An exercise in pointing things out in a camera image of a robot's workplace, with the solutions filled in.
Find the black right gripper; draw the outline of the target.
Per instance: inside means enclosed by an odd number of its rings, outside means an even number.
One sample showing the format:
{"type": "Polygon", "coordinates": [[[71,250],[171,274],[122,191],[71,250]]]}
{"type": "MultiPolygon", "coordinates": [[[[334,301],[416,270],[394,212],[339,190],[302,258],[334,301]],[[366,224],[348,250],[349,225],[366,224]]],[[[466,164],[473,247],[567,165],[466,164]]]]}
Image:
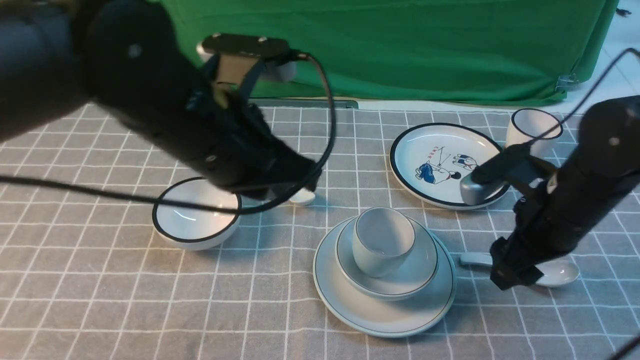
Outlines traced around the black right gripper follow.
{"type": "Polygon", "coordinates": [[[515,228],[489,249],[502,291],[540,280],[544,262],[569,255],[621,199],[621,178],[564,165],[515,207],[515,228]]]}

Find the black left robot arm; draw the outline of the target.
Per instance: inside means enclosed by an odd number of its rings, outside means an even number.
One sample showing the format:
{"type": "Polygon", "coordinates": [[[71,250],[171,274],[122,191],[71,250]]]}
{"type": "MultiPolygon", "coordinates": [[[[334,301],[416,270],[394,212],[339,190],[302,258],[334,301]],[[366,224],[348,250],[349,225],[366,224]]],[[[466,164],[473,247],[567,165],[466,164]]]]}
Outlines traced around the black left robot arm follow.
{"type": "Polygon", "coordinates": [[[179,47],[169,12],[146,0],[3,0],[1,141],[88,102],[214,186],[265,199],[322,166],[272,134],[262,111],[214,88],[179,47]]]}

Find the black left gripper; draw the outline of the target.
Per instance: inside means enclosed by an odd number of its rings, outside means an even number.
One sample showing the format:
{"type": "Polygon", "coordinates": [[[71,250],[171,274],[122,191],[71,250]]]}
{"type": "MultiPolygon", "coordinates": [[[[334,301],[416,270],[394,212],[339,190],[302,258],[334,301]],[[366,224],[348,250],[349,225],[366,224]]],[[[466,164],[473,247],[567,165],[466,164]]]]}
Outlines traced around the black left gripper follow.
{"type": "Polygon", "coordinates": [[[206,178],[247,198],[315,191],[322,165],[276,137],[262,111],[210,85],[126,85],[122,125],[206,178]]]}

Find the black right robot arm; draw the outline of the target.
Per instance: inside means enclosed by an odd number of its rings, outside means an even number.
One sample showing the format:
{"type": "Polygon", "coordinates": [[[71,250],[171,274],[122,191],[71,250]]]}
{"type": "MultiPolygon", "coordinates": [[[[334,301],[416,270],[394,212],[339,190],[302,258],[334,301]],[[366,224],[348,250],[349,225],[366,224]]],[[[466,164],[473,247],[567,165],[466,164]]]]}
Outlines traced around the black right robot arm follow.
{"type": "Polygon", "coordinates": [[[481,168],[483,183],[503,181],[523,200],[513,208],[515,227],[490,246],[490,280],[500,290],[534,285],[539,264],[569,255],[639,184],[639,97],[596,103],[583,114],[577,146],[562,166],[514,145],[481,168]]]}

